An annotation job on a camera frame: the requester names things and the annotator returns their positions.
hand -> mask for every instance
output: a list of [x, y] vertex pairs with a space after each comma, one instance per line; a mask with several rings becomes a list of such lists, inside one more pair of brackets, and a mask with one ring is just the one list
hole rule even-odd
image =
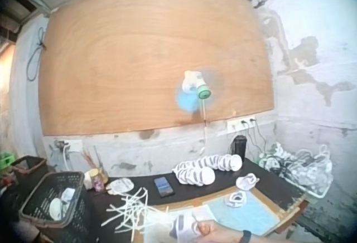
[[202, 236], [197, 243], [238, 243], [243, 233], [224, 227], [213, 220], [202, 221], [197, 224]]

green basket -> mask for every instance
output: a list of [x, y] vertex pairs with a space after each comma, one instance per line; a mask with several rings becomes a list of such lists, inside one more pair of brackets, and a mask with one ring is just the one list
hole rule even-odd
[[15, 155], [7, 152], [0, 154], [0, 170], [6, 169], [15, 161]]

wall socket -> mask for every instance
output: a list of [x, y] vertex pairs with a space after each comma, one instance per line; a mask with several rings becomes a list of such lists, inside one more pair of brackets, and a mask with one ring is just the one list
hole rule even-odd
[[255, 120], [255, 116], [245, 116], [239, 119], [227, 120], [227, 133], [236, 133], [248, 128], [254, 128], [255, 121], [250, 121], [251, 119]]
[[82, 140], [64, 140], [65, 143], [70, 145], [68, 149], [69, 152], [82, 152], [83, 151], [83, 142]]

smartphone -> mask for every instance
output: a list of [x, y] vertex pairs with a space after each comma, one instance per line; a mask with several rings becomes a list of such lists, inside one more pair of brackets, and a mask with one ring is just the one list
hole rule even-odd
[[156, 178], [154, 182], [161, 197], [175, 194], [165, 177]]

wooden board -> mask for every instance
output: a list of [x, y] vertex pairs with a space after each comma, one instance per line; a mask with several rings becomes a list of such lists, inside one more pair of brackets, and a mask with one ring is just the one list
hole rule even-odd
[[216, 78], [208, 121], [273, 108], [263, 36], [246, 0], [80, 0], [51, 15], [45, 44], [44, 135], [201, 122], [175, 101], [186, 70]]

